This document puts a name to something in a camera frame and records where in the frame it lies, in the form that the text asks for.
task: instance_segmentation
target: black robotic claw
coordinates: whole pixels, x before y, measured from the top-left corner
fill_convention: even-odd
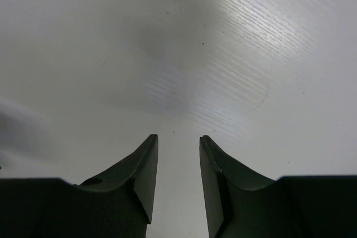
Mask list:
[[[0,237],[145,238],[151,223],[158,139],[81,185],[0,179]]]
[[[357,176],[273,181],[200,139],[210,238],[357,237]]]

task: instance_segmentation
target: black plastic part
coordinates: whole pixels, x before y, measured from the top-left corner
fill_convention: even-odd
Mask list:
[[[210,238],[357,237],[357,176],[271,180],[200,139]]]
[[[158,139],[81,185],[0,179],[0,237],[145,238],[151,223]]]

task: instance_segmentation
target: white surface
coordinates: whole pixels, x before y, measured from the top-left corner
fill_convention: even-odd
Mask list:
[[[80,183],[157,133],[147,236],[182,238],[208,236],[203,134],[270,178],[357,173],[356,11],[357,0],[0,0],[0,95],[62,143],[51,161],[8,153],[0,176]]]

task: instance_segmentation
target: gray surface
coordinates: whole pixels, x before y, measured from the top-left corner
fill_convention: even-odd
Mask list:
[[[356,11],[357,0],[0,0],[0,95],[53,136],[32,158],[7,148],[0,176],[80,183],[157,133],[148,237],[182,238],[208,235],[203,134],[270,178],[356,173]]]

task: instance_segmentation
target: dark spot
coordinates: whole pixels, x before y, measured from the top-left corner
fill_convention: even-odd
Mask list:
[[[103,180],[101,178],[89,178],[85,182],[83,182],[81,185],[95,185],[95,184],[100,184],[102,182],[103,182]]]

